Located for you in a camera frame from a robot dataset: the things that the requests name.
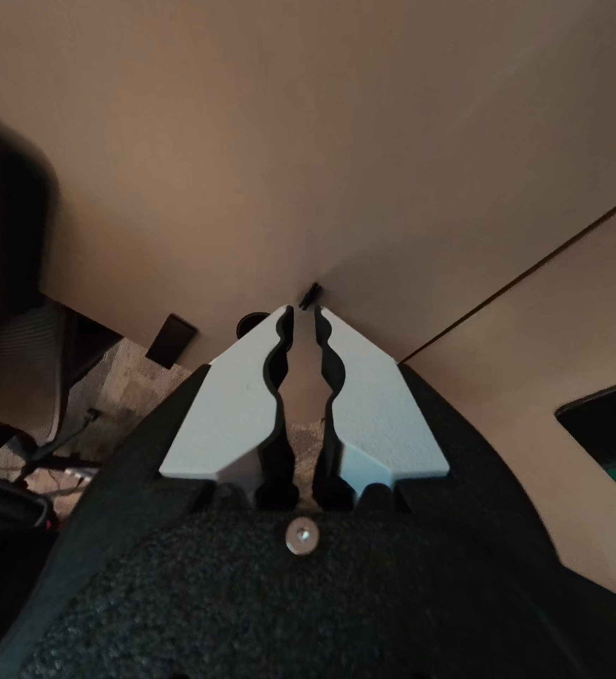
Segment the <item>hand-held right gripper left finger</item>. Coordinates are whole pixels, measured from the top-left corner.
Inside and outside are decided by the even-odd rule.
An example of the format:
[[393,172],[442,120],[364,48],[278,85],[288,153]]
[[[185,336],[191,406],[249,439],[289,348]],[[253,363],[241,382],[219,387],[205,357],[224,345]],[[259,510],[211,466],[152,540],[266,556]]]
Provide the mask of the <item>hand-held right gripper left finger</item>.
[[278,388],[288,372],[294,309],[270,313],[205,366],[159,472],[234,484],[291,484],[294,454]]

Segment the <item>black mesh office chair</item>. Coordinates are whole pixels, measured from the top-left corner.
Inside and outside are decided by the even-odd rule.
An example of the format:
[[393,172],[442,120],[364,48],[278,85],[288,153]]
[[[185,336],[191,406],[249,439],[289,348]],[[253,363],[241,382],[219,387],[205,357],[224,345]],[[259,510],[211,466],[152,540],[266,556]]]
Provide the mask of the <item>black mesh office chair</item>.
[[0,424],[40,445],[66,400],[66,312],[42,292],[58,204],[48,160],[0,123]]

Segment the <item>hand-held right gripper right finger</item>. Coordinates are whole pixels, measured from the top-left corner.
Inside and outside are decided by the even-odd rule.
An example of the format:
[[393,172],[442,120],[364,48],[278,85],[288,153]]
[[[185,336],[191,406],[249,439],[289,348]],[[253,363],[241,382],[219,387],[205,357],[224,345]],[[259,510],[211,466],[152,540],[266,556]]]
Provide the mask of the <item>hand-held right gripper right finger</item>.
[[367,487],[448,477],[450,465],[399,364],[325,307],[315,309],[321,375],[331,389],[315,500],[359,500]]

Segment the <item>grey desk control panel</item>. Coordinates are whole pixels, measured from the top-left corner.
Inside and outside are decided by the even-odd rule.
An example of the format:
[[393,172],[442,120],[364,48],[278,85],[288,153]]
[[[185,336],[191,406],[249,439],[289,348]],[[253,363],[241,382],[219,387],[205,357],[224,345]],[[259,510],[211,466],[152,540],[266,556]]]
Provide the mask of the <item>grey desk control panel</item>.
[[171,369],[198,335],[197,327],[171,313],[145,354],[145,358],[164,369]]

